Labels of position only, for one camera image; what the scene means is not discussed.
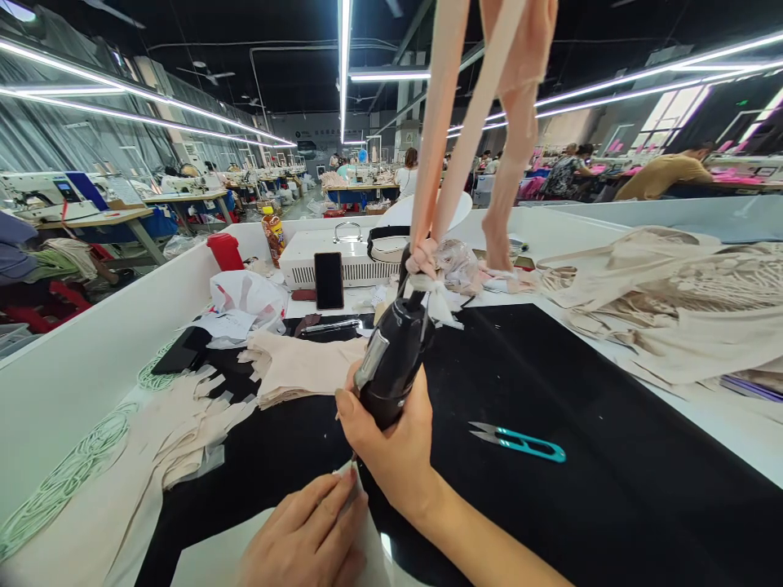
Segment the shirt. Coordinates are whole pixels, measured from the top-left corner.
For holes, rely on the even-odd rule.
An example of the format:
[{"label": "shirt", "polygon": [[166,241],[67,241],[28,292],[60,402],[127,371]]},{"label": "shirt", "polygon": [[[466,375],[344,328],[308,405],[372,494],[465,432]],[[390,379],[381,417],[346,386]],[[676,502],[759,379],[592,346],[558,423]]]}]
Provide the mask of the shirt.
[{"label": "shirt", "polygon": [[0,285],[22,281],[38,266],[33,255],[19,248],[37,234],[24,220],[0,211]]},{"label": "shirt", "polygon": [[573,176],[584,167],[585,162],[580,157],[563,157],[552,167],[541,191],[550,196],[571,197],[577,191]]},{"label": "shirt", "polygon": [[700,161],[685,155],[663,155],[650,161],[617,193],[615,200],[658,200],[678,181],[711,183],[712,174]]},{"label": "shirt", "polygon": [[401,167],[394,173],[394,183],[400,186],[400,199],[412,196],[416,191],[416,176],[418,170]]}]

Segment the plastic bottle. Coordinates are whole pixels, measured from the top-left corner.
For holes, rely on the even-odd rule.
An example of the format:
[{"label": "plastic bottle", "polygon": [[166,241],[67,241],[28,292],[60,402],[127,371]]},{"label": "plastic bottle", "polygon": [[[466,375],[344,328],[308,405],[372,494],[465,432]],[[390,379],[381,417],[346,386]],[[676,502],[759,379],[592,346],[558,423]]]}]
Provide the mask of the plastic bottle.
[{"label": "plastic bottle", "polygon": [[242,271],[245,268],[239,255],[239,241],[230,234],[220,232],[209,235],[206,245],[212,249],[220,271]]},{"label": "plastic bottle", "polygon": [[280,269],[280,256],[285,249],[283,222],[275,215],[275,210],[271,206],[264,206],[261,211],[264,214],[263,218],[261,218],[261,225],[263,226],[264,234],[267,236],[272,262],[275,264],[275,267]]}]

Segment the ceiling fan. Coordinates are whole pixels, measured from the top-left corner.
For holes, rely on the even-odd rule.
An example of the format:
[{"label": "ceiling fan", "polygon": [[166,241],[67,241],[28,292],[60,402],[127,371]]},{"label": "ceiling fan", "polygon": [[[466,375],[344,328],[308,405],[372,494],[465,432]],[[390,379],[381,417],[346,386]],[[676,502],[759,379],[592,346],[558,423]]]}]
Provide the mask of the ceiling fan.
[{"label": "ceiling fan", "polygon": [[200,67],[203,67],[203,68],[205,68],[205,69],[206,69],[206,73],[201,73],[201,72],[198,72],[198,71],[194,71],[194,70],[192,70],[192,69],[185,69],[185,68],[177,68],[177,69],[178,69],[179,71],[184,71],[184,72],[187,72],[187,73],[192,73],[193,75],[197,75],[197,76],[201,76],[201,77],[206,77],[206,78],[207,78],[207,79],[208,79],[210,82],[212,82],[212,85],[213,85],[213,86],[217,86],[217,85],[218,85],[218,80],[219,80],[221,77],[233,77],[233,76],[235,76],[235,75],[236,75],[234,72],[211,73],[211,72],[210,72],[210,69],[209,69],[208,67],[206,67],[206,65],[205,65],[205,64],[204,64],[202,61],[194,61],[194,62],[193,62],[193,65],[194,65],[195,67],[198,67],[198,68],[200,68]]},{"label": "ceiling fan", "polygon": [[119,10],[116,8],[111,8],[110,6],[107,6],[107,4],[104,2],[104,0],[82,0],[85,4],[92,6],[93,8],[97,8],[98,10],[102,10],[104,12],[108,12],[112,16],[116,16],[119,20],[124,20],[128,24],[132,24],[137,29],[146,29],[143,24],[140,22],[133,20],[128,15],[122,14]]}]

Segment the handheld tool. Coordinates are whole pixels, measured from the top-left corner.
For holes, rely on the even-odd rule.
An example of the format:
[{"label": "handheld tool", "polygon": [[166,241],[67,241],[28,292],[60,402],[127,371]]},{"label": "handheld tool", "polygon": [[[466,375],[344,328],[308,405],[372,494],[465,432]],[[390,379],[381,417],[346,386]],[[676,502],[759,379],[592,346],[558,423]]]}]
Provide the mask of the handheld tool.
[{"label": "handheld tool", "polygon": [[408,281],[406,248],[400,265],[400,288],[397,298],[381,316],[367,346],[367,354],[353,381],[359,401],[375,418],[381,430],[394,424],[421,367],[424,351],[429,347],[435,325],[427,318],[422,305],[424,292],[415,291],[403,298]]}]

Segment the green elastic cord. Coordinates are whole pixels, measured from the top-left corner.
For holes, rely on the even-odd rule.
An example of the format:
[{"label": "green elastic cord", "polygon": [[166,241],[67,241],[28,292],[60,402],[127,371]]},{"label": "green elastic cord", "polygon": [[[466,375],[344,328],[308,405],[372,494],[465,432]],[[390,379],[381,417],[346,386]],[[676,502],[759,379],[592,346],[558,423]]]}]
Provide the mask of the green elastic cord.
[{"label": "green elastic cord", "polygon": [[128,431],[128,417],[138,409],[138,404],[122,404],[105,417],[0,527],[0,563],[54,519],[73,494],[100,469]]},{"label": "green elastic cord", "polygon": [[139,371],[139,375],[136,376],[136,382],[139,383],[145,391],[163,391],[170,387],[174,380],[179,376],[177,373],[170,375],[153,375],[152,371],[157,365],[157,362],[163,357],[170,348],[176,342],[176,338],[165,345],[161,350],[157,352],[157,356],[147,363],[144,368]]}]

